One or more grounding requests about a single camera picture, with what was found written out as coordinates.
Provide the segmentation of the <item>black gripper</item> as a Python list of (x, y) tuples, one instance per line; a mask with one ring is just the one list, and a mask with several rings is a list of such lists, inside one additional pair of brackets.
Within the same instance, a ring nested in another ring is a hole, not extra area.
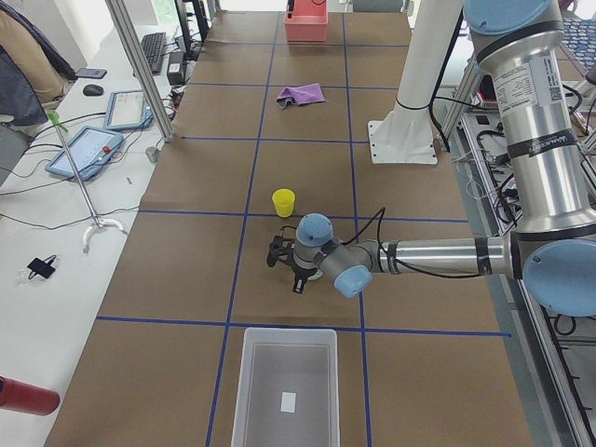
[(291, 268), (300, 276), (294, 277), (292, 286), (294, 293), (303, 293), (308, 278), (320, 271), (313, 262), (302, 259), (296, 252), (291, 255)]

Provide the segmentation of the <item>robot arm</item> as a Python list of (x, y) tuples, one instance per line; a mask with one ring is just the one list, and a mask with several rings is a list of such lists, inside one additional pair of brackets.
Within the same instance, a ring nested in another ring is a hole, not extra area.
[(321, 273), (346, 297), (376, 273), (444, 278), (503, 274), (521, 279), (545, 308), (595, 312), (595, 212), (580, 167), (555, 50), (563, 37), (554, 1), (425, 1), (413, 29), (394, 109), (369, 125), (376, 163), (434, 161), (429, 120), (441, 68), (462, 22), (477, 64), (493, 81), (522, 217), (504, 237), (450, 240), (337, 238), (317, 213), (298, 224), (283, 252), (294, 290)]

